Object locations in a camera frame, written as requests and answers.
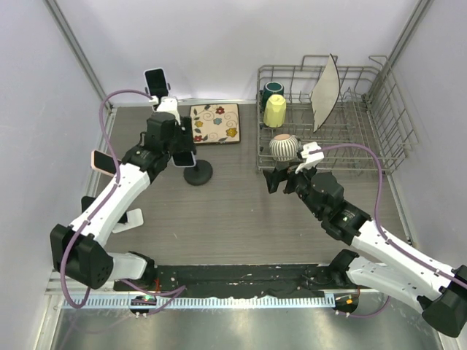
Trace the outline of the floral square plate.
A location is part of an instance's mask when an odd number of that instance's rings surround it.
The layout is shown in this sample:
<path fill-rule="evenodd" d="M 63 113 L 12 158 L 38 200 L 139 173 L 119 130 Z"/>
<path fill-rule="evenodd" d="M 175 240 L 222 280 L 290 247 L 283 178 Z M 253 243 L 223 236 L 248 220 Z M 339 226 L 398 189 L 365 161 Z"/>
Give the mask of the floral square plate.
<path fill-rule="evenodd" d="M 241 141 L 238 104 L 190 107 L 195 144 L 237 144 Z"/>

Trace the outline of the black phone stand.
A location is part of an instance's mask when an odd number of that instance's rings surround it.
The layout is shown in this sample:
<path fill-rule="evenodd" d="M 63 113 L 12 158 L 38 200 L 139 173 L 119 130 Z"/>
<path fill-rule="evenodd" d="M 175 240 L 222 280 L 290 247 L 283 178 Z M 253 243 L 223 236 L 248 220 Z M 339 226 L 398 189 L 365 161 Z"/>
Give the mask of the black phone stand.
<path fill-rule="evenodd" d="M 171 86 L 166 82 L 147 82 L 144 90 L 149 95 L 160 98 L 169 95 Z"/>
<path fill-rule="evenodd" d="M 213 167 L 207 160 L 197 160 L 196 165 L 191 168 L 185 168 L 183 176 L 185 181 L 192 186 L 201 186 L 206 184 L 213 175 Z"/>

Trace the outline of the metal dish rack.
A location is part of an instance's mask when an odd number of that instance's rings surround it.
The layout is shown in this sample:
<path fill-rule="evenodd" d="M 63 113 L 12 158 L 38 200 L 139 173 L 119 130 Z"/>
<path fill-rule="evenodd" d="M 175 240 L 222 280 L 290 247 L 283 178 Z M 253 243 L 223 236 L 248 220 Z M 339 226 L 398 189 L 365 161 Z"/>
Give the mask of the metal dish rack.
<path fill-rule="evenodd" d="M 314 128 L 311 93 L 325 72 L 328 55 L 305 55 L 298 65 L 267 64 L 257 73 L 256 167 L 273 169 L 277 162 L 269 142 L 277 135 L 292 134 L 302 142 L 321 146 L 340 143 L 362 144 L 378 156 L 385 173 L 394 172 L 418 143 L 412 116 L 384 55 L 371 55 L 364 65 L 337 64 L 340 91 L 335 107 L 323 125 Z M 284 88 L 285 122 L 272 128 L 263 120 L 266 84 Z"/>

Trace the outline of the lavender case phone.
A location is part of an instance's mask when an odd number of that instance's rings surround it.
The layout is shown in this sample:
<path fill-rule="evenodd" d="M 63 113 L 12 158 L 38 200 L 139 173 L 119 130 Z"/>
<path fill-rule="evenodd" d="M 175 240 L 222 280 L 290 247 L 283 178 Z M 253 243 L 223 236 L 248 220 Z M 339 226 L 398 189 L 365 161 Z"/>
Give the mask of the lavender case phone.
<path fill-rule="evenodd" d="M 172 156 L 172 163 L 178 168 L 192 168 L 196 166 L 196 156 L 192 152 L 176 153 Z"/>

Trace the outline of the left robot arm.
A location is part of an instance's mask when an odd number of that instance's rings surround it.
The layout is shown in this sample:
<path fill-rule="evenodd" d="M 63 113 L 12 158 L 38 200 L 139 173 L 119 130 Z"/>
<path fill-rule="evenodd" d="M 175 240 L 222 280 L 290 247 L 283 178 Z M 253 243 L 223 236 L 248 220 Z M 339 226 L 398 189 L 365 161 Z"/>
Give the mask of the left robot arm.
<path fill-rule="evenodd" d="M 102 287 L 108 280 L 130 279 L 138 290 L 149 290 L 155 282 L 149 258 L 132 252 L 110 254 L 104 247 L 128 207 L 169 161 L 195 150 L 190 117 L 153 113 L 140 142 L 125 153 L 114 178 L 99 196 L 72 223 L 57 224 L 52 229 L 54 269 L 91 289 Z"/>

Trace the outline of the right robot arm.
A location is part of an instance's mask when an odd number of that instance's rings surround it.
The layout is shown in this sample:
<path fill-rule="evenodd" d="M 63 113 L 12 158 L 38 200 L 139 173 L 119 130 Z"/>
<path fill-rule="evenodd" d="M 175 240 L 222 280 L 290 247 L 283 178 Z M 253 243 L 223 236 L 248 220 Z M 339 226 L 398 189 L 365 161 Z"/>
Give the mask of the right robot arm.
<path fill-rule="evenodd" d="M 333 285 L 351 283 L 376 289 L 419 312 L 436 331 L 456 338 L 466 325 L 466 266 L 453 268 L 398 239 L 365 211 L 344 199 L 344 188 L 330 172 L 264 171 L 269 193 L 280 182 L 295 193 L 322 229 L 348 245 L 332 261 Z"/>

